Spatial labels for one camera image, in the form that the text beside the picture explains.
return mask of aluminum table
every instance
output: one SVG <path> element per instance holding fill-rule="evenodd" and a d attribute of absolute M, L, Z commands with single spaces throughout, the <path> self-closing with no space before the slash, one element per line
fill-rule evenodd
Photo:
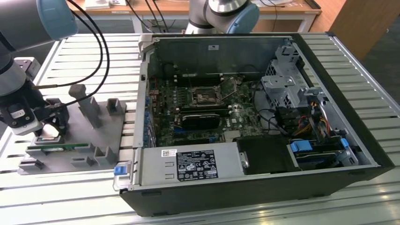
<path fill-rule="evenodd" d="M 140 217 L 112 188 L 112 170 L 20 176 L 16 173 L 32 135 L 15 136 L 7 130 L 0 140 L 0 223 L 5 224 L 156 224 L 156 225 L 309 225 L 397 224 L 400 222 L 400 109 L 371 74 L 335 37 L 303 34 L 332 79 L 371 129 L 395 165 L 377 178 L 352 184 L 335 194 L 307 200 L 185 213 L 167 217 Z M 107 34 L 111 70 L 96 100 L 128 100 L 120 145 L 120 159 L 132 155 L 136 90 L 140 61 L 139 34 Z M 36 84 L 65 83 L 87 76 L 97 66 L 96 39 L 79 34 L 56 42 Z M 104 75 L 105 63 L 87 80 L 93 91 Z M 68 88 L 43 90 L 45 97 L 72 100 Z"/>

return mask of gray block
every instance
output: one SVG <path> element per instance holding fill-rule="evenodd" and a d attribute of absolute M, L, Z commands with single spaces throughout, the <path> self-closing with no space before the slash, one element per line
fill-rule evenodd
<path fill-rule="evenodd" d="M 91 160 L 89 157 L 73 157 L 71 159 L 71 164 L 75 166 L 75 167 L 91 167 L 93 165 L 93 161 Z"/>
<path fill-rule="evenodd" d="M 45 156 L 47 155 L 47 153 L 43 149 L 27 149 L 25 153 L 29 156 Z"/>
<path fill-rule="evenodd" d="M 69 88 L 69 95 L 76 99 L 84 98 L 87 96 L 87 87 L 84 84 L 75 84 Z M 87 117 L 93 128 L 101 127 L 101 121 L 99 118 L 99 104 L 95 98 L 87 98 L 85 100 L 79 101 L 80 111 Z"/>
<path fill-rule="evenodd" d="M 76 147 L 75 150 L 80 153 L 80 154 L 85 154 L 85 153 L 91 153 L 95 152 L 95 145 L 92 143 L 88 144 L 88 146 L 85 147 Z"/>
<path fill-rule="evenodd" d="M 107 110 L 109 116 L 124 114 L 123 106 L 117 98 L 109 98 L 107 100 Z"/>
<path fill-rule="evenodd" d="M 109 147 L 105 149 L 105 154 L 97 147 L 95 150 L 95 160 L 99 165 L 113 165 L 117 162 L 117 155 L 112 152 Z"/>
<path fill-rule="evenodd" d="M 37 159 L 25 159 L 20 162 L 19 168 L 24 171 L 39 171 L 44 167 L 43 162 L 40 162 Z"/>

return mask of power supply label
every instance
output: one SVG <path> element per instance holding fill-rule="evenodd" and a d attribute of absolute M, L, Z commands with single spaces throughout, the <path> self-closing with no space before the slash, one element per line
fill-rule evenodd
<path fill-rule="evenodd" d="M 177 180 L 204 180 L 219 178 L 213 150 L 176 153 Z"/>

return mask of motherboard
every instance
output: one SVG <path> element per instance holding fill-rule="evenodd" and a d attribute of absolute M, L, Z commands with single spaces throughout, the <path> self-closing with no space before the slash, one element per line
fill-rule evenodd
<path fill-rule="evenodd" d="M 263 134 L 252 104 L 253 81 L 240 75 L 196 75 L 149 81 L 157 147 L 232 142 Z"/>

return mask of floor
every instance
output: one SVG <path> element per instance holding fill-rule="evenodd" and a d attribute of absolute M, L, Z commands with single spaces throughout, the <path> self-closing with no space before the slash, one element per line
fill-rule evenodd
<path fill-rule="evenodd" d="M 131 21 L 99 21 L 97 25 L 104 33 L 132 33 L 133 26 Z M 169 32 L 180 32 L 185 29 L 187 21 L 176 20 L 167 21 Z M 89 30 L 79 23 L 80 33 L 89 33 Z M 15 54 L 19 56 L 31 56 L 37 59 L 40 64 L 44 62 L 52 44 L 39 46 Z M 383 85 L 387 92 L 400 102 L 400 17 L 388 29 L 388 33 L 381 37 L 373 49 L 363 60 L 363 65 L 371 72 L 379 83 Z M 5 125 L 0 123 L 0 136 L 5 130 Z"/>

